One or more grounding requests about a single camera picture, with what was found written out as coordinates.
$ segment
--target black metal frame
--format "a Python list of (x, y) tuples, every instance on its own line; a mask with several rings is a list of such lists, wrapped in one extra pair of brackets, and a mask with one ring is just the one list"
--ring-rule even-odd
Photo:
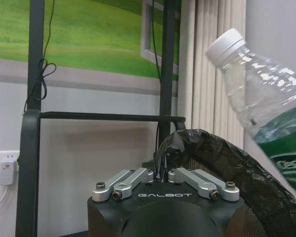
[[(28, 95), (41, 72), (39, 62), (43, 52), (44, 0), (31, 0)], [(37, 207), (39, 180), (39, 142), (41, 119), (87, 119), (117, 121), (154, 121), (159, 124), (159, 143), (170, 134), (170, 123), (176, 130), (185, 129), (185, 118), (171, 116), (172, 74), (175, 34), (175, 1), (164, 1), (162, 68), (160, 91), (160, 116), (116, 115), (92, 113), (41, 113), (41, 102), (33, 96), (28, 99), (27, 111), (23, 115), (20, 157), (18, 159), (19, 180), (16, 213), (16, 237), (37, 236)], [(41, 84), (37, 86), (35, 97), (40, 97)]]

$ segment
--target wall outlet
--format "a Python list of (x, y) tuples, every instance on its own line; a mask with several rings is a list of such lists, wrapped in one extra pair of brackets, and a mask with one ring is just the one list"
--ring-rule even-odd
[(0, 164), (3, 160), (17, 160), (19, 158), (20, 151), (0, 151)]

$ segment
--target black plastic bag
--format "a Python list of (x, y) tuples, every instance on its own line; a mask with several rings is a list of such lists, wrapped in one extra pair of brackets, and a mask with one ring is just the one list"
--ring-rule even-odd
[(246, 203), (246, 237), (296, 237), (296, 199), (242, 149), (204, 130), (176, 131), (155, 156), (155, 179), (171, 168), (204, 169), (232, 181)]

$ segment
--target screw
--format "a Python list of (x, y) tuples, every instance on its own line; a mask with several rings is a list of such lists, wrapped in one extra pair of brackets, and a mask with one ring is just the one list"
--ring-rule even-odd
[(115, 201), (119, 201), (122, 198), (121, 191), (117, 190), (112, 193), (112, 197)]
[(211, 200), (217, 200), (219, 197), (219, 192), (217, 190), (213, 190), (209, 194), (209, 197), (211, 198)]
[(97, 190), (103, 190), (103, 189), (105, 189), (105, 183), (104, 182), (98, 182), (95, 185), (95, 187), (96, 187)]
[(235, 189), (236, 188), (236, 184), (234, 182), (226, 182), (226, 189)]

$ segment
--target wall mural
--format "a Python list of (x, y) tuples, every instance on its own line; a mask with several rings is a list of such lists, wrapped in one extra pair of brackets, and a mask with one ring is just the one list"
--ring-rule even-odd
[[(45, 35), (52, 0), (45, 1)], [(58, 66), (157, 78), (151, 40), (152, 0), (56, 0), (49, 62)], [(174, 80), (178, 78), (181, 1), (177, 1)], [(161, 54), (163, 1), (155, 2)], [(0, 59), (28, 60), (29, 0), (0, 0)]]

